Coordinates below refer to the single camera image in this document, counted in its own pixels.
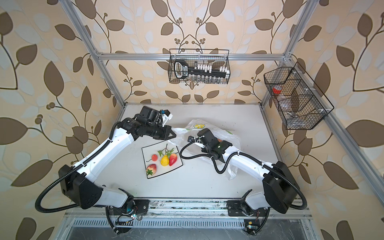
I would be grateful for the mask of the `yellow fake lemon with leaves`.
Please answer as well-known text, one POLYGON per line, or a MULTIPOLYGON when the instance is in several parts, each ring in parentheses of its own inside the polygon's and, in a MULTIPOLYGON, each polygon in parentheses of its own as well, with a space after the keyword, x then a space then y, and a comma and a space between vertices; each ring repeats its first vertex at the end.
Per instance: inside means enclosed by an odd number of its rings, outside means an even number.
POLYGON ((162 150, 158 151, 159 158, 160 158, 160 163, 161 163, 162 166, 164 166, 164 167, 169 166, 169 157, 170 157, 171 154, 174 153, 174 149, 175 148, 169 149, 168 145, 166 145, 165 148, 163 148, 162 150))

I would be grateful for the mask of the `red fake strawberry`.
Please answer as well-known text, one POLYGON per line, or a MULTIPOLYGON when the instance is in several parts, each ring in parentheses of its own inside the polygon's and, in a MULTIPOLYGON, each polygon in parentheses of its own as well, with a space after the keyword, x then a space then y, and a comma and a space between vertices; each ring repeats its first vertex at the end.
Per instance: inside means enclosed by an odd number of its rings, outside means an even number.
POLYGON ((178 160, 177 154, 171 154, 169 157, 169 166, 173 166, 178 160))

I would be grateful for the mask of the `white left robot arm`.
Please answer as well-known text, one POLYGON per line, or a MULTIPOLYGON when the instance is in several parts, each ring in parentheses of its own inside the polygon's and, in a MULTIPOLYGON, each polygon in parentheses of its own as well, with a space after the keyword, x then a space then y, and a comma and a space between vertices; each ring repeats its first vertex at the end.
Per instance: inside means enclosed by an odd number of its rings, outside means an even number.
POLYGON ((75 207, 114 207, 129 212, 134 197, 123 189, 109 189, 95 182, 103 169, 128 145, 138 138, 149 136, 154 140, 167 141, 177 135, 167 125, 173 115, 169 110, 155 110, 144 106, 133 118, 114 123, 108 138, 87 157, 73 166, 63 166, 59 178, 51 183, 37 197, 35 209, 40 213, 56 213, 75 207), (44 208, 43 198, 55 186, 60 185, 62 193, 73 204, 59 208, 44 208))

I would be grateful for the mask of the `red green fake apple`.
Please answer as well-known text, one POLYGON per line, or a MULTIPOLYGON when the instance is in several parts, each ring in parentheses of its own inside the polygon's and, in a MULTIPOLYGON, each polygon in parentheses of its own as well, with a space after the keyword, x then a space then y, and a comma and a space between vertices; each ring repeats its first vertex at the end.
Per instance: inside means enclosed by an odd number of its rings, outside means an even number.
POLYGON ((148 176, 153 176, 157 172, 157 165, 156 164, 151 164, 148 165, 146 168, 146 175, 148 176))

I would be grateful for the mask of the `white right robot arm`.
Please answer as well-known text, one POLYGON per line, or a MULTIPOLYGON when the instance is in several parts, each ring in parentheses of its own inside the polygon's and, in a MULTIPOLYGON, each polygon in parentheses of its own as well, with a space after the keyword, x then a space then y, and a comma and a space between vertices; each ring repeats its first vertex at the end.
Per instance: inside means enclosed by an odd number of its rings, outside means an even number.
POLYGON ((287 165, 281 161, 270 163, 259 160, 237 149, 232 143, 220 140, 209 129, 190 136, 180 150, 185 160, 208 158, 215 171, 223 174, 229 166, 237 167, 260 181, 263 190, 248 190, 239 201, 238 211, 252 216, 259 209, 274 209, 286 214, 288 209, 304 210, 308 201, 287 165))

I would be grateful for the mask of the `small red fake cherry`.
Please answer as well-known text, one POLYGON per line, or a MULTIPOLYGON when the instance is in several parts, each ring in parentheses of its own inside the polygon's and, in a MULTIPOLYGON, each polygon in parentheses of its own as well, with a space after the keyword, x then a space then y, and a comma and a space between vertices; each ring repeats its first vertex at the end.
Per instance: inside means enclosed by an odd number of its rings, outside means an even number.
POLYGON ((157 154, 153 154, 151 156, 151 159, 147 161, 148 162, 156 162, 159 159, 159 156, 157 154))

